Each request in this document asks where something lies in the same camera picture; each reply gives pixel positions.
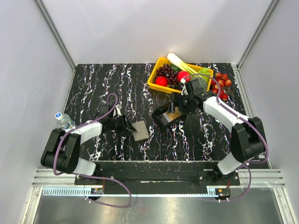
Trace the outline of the aluminium frame rail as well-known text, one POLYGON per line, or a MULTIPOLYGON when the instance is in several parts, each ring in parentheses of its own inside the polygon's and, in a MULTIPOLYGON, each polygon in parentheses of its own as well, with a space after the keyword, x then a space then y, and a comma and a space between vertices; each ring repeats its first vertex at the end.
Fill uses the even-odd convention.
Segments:
POLYGON ((53 19, 50 16, 50 13, 48 12, 46 5, 44 4, 43 0, 34 0, 34 3, 36 4, 39 12, 41 13, 45 23, 47 24, 52 36, 54 37, 58 47, 60 48, 62 54, 64 55, 68 65, 72 70, 76 69, 76 64, 74 60, 72 59, 61 35, 59 34, 58 29, 56 28, 56 25, 53 21, 53 19))

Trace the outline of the beige leather card holder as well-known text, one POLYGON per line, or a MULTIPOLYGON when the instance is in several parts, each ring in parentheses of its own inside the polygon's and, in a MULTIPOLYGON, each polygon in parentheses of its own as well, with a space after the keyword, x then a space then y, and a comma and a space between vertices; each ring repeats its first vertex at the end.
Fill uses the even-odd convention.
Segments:
POLYGON ((136 132, 133 133, 135 141, 145 140, 149 138, 149 132, 146 127, 145 121, 138 121, 132 124, 136 132))

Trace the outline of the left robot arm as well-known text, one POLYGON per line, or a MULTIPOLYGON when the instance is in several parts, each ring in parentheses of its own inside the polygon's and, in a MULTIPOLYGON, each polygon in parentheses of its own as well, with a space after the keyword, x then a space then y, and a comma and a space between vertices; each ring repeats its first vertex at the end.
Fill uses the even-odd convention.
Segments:
POLYGON ((96 164, 79 157, 81 145, 108 131, 130 136, 136 134, 137 129, 121 114, 119 105, 103 105, 97 115, 99 120, 89 120, 84 126, 52 130, 41 156, 41 165, 57 172, 85 175, 90 184, 99 183, 101 172, 96 170, 96 164))

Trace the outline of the clear plastic water bottle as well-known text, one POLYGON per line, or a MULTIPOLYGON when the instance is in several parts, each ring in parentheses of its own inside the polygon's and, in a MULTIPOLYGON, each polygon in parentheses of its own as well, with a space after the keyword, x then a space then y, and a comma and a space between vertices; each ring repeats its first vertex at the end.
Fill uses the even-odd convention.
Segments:
POLYGON ((62 130, 71 129, 76 126, 70 116, 65 113, 58 112, 55 114, 55 118, 57 128, 62 130))

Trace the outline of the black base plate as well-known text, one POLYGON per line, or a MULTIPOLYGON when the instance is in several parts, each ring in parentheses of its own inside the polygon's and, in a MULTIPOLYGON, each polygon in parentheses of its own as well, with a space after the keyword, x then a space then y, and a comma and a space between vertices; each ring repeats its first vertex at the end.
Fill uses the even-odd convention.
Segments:
POLYGON ((237 173, 221 176, 217 163, 209 161, 101 161, 96 163, 95 176, 110 180, 79 177, 75 185, 103 185, 105 194, 126 193, 114 182, 122 182, 132 195, 207 194, 208 186, 239 186, 237 173))

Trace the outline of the red apple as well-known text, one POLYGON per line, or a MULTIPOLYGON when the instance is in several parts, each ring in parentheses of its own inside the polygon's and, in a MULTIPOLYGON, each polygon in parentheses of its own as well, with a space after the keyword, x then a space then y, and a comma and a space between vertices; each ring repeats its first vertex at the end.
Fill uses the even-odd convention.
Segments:
POLYGON ((177 81, 181 83, 182 79, 185 80, 185 82, 189 82, 191 79, 190 74, 187 71, 180 71, 177 74, 177 81))
POLYGON ((166 77, 158 76, 158 77, 156 77, 156 79, 155 79, 155 84, 156 84, 156 85, 159 85, 159 86, 166 87, 166 86, 168 85, 168 80, 167 80, 166 77))

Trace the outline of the red lychee bunch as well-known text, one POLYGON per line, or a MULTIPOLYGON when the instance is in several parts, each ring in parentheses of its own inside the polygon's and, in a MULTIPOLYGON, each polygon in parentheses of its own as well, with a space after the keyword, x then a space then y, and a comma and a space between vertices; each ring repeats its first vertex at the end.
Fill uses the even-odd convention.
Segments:
POLYGON ((217 72, 214 75, 215 80, 220 85, 220 88, 218 88, 217 83, 212 80, 210 85, 210 90, 214 92, 215 94, 218 94, 220 92, 219 98, 222 101, 227 101, 230 96, 233 96, 234 91, 232 88, 232 81, 228 78, 228 75, 226 73, 219 73, 217 72))

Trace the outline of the green lettuce leaf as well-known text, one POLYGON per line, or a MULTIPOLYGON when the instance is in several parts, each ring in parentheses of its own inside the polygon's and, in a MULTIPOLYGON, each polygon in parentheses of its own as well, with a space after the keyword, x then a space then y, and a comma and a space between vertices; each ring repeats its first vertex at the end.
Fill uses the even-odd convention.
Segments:
POLYGON ((211 73, 210 73, 210 70, 209 68, 202 68, 198 71, 198 73, 207 81, 209 82, 210 78, 206 77, 206 76, 203 76, 202 74, 205 74, 205 75, 208 75, 208 76, 211 76, 211 73))

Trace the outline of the red apple right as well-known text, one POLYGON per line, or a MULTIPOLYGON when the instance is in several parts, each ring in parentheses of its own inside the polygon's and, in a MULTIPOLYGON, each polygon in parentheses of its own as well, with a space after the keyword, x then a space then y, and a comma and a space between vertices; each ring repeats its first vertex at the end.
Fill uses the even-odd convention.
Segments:
POLYGON ((189 82, 191 79, 190 74, 187 71, 180 71, 177 74, 177 81, 181 83, 182 79, 185 80, 185 82, 189 82))

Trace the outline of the red apple left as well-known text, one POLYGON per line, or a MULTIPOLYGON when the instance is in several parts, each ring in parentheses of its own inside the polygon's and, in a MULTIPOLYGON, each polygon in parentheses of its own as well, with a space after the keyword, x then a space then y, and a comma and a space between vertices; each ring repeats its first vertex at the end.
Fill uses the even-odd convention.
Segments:
POLYGON ((155 79, 155 84, 156 84, 156 85, 159 85, 159 86, 166 87, 166 86, 168 85, 168 80, 167 80, 166 77, 158 76, 158 77, 156 77, 156 79, 155 79))

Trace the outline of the yellow plastic bin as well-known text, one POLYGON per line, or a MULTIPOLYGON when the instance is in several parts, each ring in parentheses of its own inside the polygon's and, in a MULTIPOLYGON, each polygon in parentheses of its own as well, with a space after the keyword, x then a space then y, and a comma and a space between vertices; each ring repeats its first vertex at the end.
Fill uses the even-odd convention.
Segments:
MULTIPOLYGON (((168 88, 168 87, 163 87, 163 86, 159 86, 159 85, 156 85, 153 83, 153 79, 154 79, 154 75, 156 74, 156 70, 160 67, 160 66, 163 66, 164 64, 171 64, 170 61, 167 59, 167 58, 164 58, 164 57, 160 57, 158 58, 157 62, 156 62, 156 65, 154 66, 154 69, 153 71, 151 72, 151 75, 150 77, 148 78, 148 81, 147 81, 147 84, 148 86, 153 89, 153 90, 157 90, 157 91, 161 91, 161 92, 164 92, 164 93, 168 93, 168 94, 171 94, 173 92, 176 92, 176 93, 180 93, 181 90, 175 90, 175 89, 171 89, 171 88, 168 88)), ((200 67, 200 66, 197 66, 197 65, 192 65, 192 64, 189 64, 187 63, 187 65, 189 65, 190 67, 192 67, 193 69, 195 69, 197 72, 202 69, 203 67, 200 67)), ((214 72, 212 69, 210 69, 210 73, 211 73, 211 76, 208 76, 208 75, 205 75, 205 74, 202 74, 203 76, 206 76, 208 78, 211 78, 213 77, 214 75, 214 72)), ((210 85, 211 85, 211 79, 209 80, 209 82, 207 82, 208 84, 208 88, 207 90, 210 90, 210 85)))

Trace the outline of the white green leek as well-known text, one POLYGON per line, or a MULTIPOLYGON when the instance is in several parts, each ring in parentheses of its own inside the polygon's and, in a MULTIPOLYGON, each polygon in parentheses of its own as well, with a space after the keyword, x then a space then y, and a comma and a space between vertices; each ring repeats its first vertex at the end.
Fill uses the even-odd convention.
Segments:
POLYGON ((187 79, 194 77, 194 78, 203 78, 199 73, 187 65, 185 62, 183 62, 178 56, 176 56, 173 53, 169 53, 167 55, 167 59, 170 61, 171 64, 175 65, 176 67, 180 68, 183 71, 186 71, 189 73, 189 77, 185 77, 184 79, 187 81, 187 79))

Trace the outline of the green melon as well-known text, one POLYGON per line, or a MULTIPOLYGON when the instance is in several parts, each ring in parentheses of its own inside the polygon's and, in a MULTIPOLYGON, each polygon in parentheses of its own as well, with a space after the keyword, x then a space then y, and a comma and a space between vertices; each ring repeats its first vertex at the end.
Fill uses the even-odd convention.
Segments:
POLYGON ((205 92, 207 92, 207 91, 208 91, 208 90, 207 90, 207 88, 208 88, 208 84, 207 84, 206 80, 203 79, 202 77, 197 77, 196 79, 199 81, 199 84, 200 84, 201 88, 202 88, 205 92))

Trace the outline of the black plastic card box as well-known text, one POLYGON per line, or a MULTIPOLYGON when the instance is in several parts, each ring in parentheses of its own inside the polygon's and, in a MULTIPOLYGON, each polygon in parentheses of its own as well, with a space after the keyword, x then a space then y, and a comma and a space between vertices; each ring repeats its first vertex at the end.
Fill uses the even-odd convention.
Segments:
POLYGON ((161 130, 165 130, 175 122, 184 121, 187 115, 177 106, 170 106, 170 103, 167 103, 155 109, 151 117, 161 130))

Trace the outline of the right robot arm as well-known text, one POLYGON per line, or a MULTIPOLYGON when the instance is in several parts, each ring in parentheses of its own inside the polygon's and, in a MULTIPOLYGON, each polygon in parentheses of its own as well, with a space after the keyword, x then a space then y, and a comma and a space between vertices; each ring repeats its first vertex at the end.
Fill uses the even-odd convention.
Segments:
POLYGON ((169 112, 177 108, 182 114, 193 114, 197 110, 213 116, 230 132, 230 152, 218 162, 213 172, 213 181, 222 185, 229 180, 229 174, 256 156, 268 152, 263 123, 258 117, 249 118, 235 111, 220 100, 219 94, 205 91, 198 79, 184 82, 181 93, 171 93, 169 112))

